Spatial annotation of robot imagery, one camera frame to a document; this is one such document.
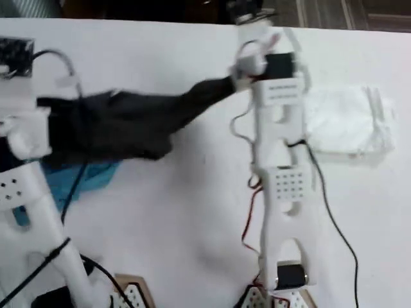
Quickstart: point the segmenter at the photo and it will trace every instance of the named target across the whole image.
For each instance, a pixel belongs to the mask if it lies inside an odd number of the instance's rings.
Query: white table
[[[322,167],[331,208],[360,260],[361,308],[408,307],[411,35],[295,32],[314,86],[374,84],[396,102],[402,142],[382,164]],[[237,48],[234,26],[3,19],[0,35],[33,37],[37,50],[64,50],[89,93],[120,87],[178,94],[225,76]],[[66,93],[53,83],[63,74],[58,60],[39,60],[37,93]],[[248,99],[237,94],[211,108],[175,136],[166,158],[123,163],[106,189],[83,194],[69,211],[67,231],[78,247],[103,255],[116,272],[144,276],[160,308],[232,307],[257,272],[240,241],[251,193],[249,149],[228,129]],[[244,120],[242,129],[250,132],[251,123]],[[261,199],[256,207],[254,244]],[[354,307],[353,258],[319,207],[320,282],[311,291],[319,307]]]

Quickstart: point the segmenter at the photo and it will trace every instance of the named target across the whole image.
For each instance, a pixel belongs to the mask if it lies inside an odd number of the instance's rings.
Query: white fabric pad
[[[308,142],[317,153],[362,159],[394,149],[395,113],[375,87],[313,89],[305,99]]]

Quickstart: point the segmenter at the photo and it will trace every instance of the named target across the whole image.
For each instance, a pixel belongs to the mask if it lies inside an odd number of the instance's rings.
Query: blue cloth
[[[119,162],[89,164],[73,194],[73,201],[77,200],[80,193],[84,191],[92,191],[106,187],[114,176],[119,164]],[[81,166],[64,166],[62,169],[53,169],[46,164],[42,164],[42,167],[56,202],[57,209],[61,211]],[[13,213],[20,226],[29,224],[24,206],[14,209]]]

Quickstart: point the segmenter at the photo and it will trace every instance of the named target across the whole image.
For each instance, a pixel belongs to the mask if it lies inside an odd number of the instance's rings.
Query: dark floor
[[[411,1],[264,0],[278,26],[411,32]]]

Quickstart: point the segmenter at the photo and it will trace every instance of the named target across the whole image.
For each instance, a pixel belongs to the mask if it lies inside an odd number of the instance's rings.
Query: black cloth
[[[39,98],[51,107],[51,155],[44,160],[63,164],[147,158],[157,160],[172,150],[171,134],[192,122],[210,106],[235,93],[232,80],[206,80],[179,96],[105,92],[81,102]]]

